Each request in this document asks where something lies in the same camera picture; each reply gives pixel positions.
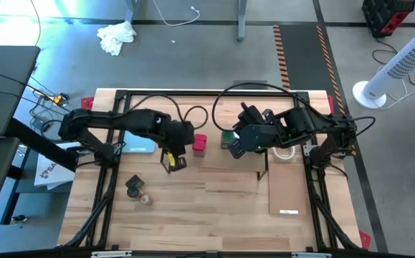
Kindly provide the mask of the light blue board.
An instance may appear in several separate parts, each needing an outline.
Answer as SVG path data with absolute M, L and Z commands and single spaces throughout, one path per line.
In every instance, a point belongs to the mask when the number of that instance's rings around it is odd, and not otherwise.
M 125 131 L 124 139 L 125 145 L 123 147 L 124 153 L 154 153 L 156 143 L 148 138 L 136 136 L 129 131 Z

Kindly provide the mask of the yellow connector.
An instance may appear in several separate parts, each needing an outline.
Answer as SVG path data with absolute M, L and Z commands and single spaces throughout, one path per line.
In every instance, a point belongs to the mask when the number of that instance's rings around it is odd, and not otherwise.
M 70 97 L 64 93 L 60 93 L 58 95 L 51 97 L 52 102 L 60 107 L 64 107 L 65 105 L 67 105 L 69 99 Z

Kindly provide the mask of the silver metal bracket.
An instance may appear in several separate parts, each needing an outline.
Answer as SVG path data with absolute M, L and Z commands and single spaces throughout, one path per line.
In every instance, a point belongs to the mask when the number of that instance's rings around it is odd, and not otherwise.
M 292 252 L 291 258 L 332 258 L 332 254 L 320 252 Z
M 132 257 L 133 253 L 129 250 L 121 251 L 100 251 L 92 252 L 90 258 L 127 258 Z

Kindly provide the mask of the red-lidded patterned spice tin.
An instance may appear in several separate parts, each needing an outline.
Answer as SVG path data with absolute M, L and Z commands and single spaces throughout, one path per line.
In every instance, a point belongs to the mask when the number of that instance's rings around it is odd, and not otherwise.
M 207 136 L 204 134 L 195 134 L 192 151 L 195 157 L 204 157 L 206 155 Z

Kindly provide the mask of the dark mat with orange stripes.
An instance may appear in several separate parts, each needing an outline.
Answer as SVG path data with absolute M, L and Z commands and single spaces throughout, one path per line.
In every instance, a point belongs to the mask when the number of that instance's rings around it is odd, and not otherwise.
M 330 42 L 317 23 L 274 25 L 282 85 L 291 90 L 324 90 L 335 114 L 348 114 Z

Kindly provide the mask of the wooden shelf black metal frame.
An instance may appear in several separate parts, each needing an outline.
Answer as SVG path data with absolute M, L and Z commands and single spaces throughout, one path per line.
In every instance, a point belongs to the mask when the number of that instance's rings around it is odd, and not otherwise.
M 221 149 L 221 131 L 214 128 L 211 123 L 207 123 L 199 133 L 207 136 L 206 155 L 195 157 L 192 145 L 186 146 L 184 155 L 172 155 L 171 172 L 175 164 L 176 156 L 183 156 L 186 159 L 187 167 L 210 168 L 214 170 L 233 171 L 233 172 L 256 172 L 261 173 L 267 169 L 267 155 L 264 153 L 245 153 L 241 158 L 235 159 L 229 149 Z

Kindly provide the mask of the white tower fan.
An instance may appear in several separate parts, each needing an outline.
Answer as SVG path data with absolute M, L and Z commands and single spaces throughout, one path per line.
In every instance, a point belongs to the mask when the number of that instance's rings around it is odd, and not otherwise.
M 411 93 L 407 92 L 405 78 L 415 70 L 415 37 L 388 61 L 369 81 L 354 84 L 352 94 L 355 101 L 368 109 L 387 110 Z M 404 96 L 395 99 L 389 90 L 402 82 Z

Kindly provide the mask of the brown cardboard sheet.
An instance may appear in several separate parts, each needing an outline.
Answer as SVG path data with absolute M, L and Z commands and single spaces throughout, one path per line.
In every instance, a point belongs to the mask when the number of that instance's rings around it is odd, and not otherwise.
M 305 216 L 305 175 L 301 165 L 269 165 L 269 213 Z

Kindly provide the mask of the white crumpled cloth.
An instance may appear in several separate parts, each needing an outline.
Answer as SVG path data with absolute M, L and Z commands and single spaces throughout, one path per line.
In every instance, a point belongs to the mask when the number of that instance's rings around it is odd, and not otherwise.
M 100 46 L 102 50 L 112 56 L 118 56 L 122 45 L 132 43 L 137 33 L 129 21 L 124 21 L 120 24 L 98 29 L 97 36 L 101 39 Z

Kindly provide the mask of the dark green spice tin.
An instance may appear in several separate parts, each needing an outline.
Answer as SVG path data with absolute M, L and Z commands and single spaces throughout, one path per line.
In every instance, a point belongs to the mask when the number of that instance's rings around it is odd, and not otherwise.
M 128 187 L 128 188 L 131 188 L 131 187 L 135 187 L 135 188 L 141 188 L 143 185 L 145 184 L 145 182 L 140 178 L 140 177 L 138 177 L 137 175 L 133 175 L 126 183 L 125 183 L 125 185 Z

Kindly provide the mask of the green-lidded oregano jar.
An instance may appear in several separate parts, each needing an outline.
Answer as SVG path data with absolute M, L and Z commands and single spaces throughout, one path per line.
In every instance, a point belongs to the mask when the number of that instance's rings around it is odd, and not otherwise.
M 228 149 L 229 145 L 236 139 L 235 132 L 221 132 L 221 149 Z

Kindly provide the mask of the grey floor outlet box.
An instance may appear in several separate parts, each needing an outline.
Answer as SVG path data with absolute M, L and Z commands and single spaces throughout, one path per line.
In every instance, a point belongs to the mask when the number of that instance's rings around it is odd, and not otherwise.
M 237 90 L 267 90 L 266 80 L 235 80 L 233 85 L 237 85 Z

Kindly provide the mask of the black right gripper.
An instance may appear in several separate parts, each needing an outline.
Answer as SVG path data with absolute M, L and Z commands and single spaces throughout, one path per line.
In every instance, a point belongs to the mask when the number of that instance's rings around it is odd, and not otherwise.
M 233 136 L 228 142 L 228 149 L 235 159 L 241 158 L 246 151 L 282 146 L 282 138 L 275 125 L 249 124 L 238 130 L 237 135 L 239 139 Z

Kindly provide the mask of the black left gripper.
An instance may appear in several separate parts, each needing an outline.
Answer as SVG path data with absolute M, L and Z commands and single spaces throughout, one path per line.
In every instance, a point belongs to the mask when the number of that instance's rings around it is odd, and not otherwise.
M 167 174 L 171 174 L 172 155 L 184 155 L 186 146 L 194 143 L 194 126 L 190 121 L 171 120 L 163 126 L 163 137 L 158 140 L 161 151 L 160 164 Z M 173 171 L 180 171 L 187 167 L 186 159 L 183 156 L 174 158 Z

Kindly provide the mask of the black and red crate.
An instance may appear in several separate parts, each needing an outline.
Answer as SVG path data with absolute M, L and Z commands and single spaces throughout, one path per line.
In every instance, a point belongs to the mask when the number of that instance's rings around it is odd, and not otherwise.
M 390 37 L 414 8 L 415 0 L 363 0 L 361 7 L 374 38 Z

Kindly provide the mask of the grey metal desk leg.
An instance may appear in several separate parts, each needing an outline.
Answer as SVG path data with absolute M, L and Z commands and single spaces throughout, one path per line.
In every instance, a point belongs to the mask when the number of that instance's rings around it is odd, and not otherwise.
M 125 3 L 128 8 L 125 13 L 125 21 L 132 24 L 139 6 L 139 0 L 125 0 Z
M 247 0 L 238 0 L 237 11 L 237 41 L 242 42 L 245 38 Z

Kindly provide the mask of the masking tape roll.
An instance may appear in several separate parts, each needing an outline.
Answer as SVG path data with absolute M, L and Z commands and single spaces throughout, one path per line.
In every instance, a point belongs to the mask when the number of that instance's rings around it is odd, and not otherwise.
M 286 154 L 279 153 L 276 147 L 272 148 L 272 155 L 274 156 L 274 159 L 276 161 L 290 161 L 295 156 L 295 153 L 296 153 L 296 150 L 294 146 L 287 148 Z

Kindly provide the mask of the printed white paper sheet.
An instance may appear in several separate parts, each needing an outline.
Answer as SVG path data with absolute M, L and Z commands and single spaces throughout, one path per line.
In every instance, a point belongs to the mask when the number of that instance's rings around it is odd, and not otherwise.
M 64 183 L 73 181 L 75 173 L 39 154 L 37 169 L 34 177 L 34 186 L 46 186 L 51 190 Z

